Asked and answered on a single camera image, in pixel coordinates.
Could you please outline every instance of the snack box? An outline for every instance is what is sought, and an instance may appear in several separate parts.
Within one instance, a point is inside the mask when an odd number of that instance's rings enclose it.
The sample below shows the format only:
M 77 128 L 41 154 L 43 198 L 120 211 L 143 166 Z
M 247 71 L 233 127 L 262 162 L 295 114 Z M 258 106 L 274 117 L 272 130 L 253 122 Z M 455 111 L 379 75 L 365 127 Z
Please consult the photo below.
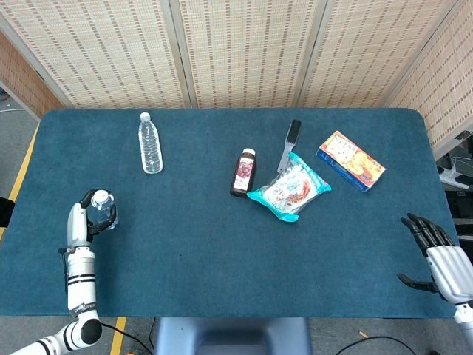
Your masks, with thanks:
M 339 131 L 319 147 L 317 156 L 362 192 L 371 189 L 386 170 Z

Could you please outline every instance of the blue chair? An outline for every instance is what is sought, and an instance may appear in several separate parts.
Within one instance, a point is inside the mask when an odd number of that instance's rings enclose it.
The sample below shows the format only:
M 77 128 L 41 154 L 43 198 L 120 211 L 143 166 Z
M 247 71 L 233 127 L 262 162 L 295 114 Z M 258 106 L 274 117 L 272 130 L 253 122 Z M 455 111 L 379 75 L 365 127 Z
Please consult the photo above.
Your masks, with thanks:
M 157 355 L 312 355 L 307 318 L 161 318 Z

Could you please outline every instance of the silver robotic hand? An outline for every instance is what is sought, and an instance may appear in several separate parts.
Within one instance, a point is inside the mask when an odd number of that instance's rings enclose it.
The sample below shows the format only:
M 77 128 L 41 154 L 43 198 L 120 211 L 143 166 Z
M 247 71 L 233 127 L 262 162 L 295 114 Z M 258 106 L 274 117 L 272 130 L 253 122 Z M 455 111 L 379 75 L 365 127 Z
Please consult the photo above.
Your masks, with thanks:
M 407 217 L 401 218 L 401 222 L 409 228 L 426 258 L 432 281 L 414 281 L 405 274 L 398 274 L 398 278 L 413 289 L 439 293 L 454 304 L 455 321 L 473 351 L 473 266 L 463 249 L 441 227 L 412 213 Z

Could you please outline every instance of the wicker screen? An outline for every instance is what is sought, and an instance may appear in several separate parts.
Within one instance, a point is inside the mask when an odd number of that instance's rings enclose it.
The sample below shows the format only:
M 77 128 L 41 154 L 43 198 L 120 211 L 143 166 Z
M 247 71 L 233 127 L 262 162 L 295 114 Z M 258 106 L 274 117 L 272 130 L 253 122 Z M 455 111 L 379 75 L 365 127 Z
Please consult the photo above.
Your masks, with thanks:
M 36 71 L 1 32 L 0 86 L 7 88 L 20 104 L 38 118 L 51 109 L 62 107 Z
M 378 107 L 450 0 L 335 0 L 306 107 Z
M 473 121 L 472 1 L 461 0 L 430 42 L 388 104 L 419 111 L 435 150 Z
M 198 106 L 290 106 L 319 2 L 180 1 Z
M 0 1 L 74 107 L 183 107 L 159 1 Z

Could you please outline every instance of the robotic arm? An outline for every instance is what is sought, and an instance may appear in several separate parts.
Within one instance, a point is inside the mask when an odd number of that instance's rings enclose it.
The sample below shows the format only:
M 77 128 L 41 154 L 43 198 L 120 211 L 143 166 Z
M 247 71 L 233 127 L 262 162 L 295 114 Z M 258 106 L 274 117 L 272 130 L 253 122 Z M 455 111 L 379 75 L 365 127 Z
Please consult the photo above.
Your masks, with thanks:
M 473 351 L 473 266 L 463 249 L 455 246 L 439 226 L 415 214 L 401 222 L 409 228 L 432 272 L 432 282 L 411 280 L 398 274 L 399 280 L 415 290 L 439 293 L 455 305 L 455 322 Z
M 67 307 L 77 320 L 56 335 L 40 339 L 12 355 L 62 355 L 88 348 L 100 339 L 102 325 L 95 309 L 95 255 L 90 245 L 96 234 L 115 221 L 116 208 L 112 206 L 110 218 L 105 222 L 93 225 L 88 221 L 86 208 L 95 191 L 87 192 L 71 208 L 67 220 L 67 248 L 59 249 L 64 260 Z

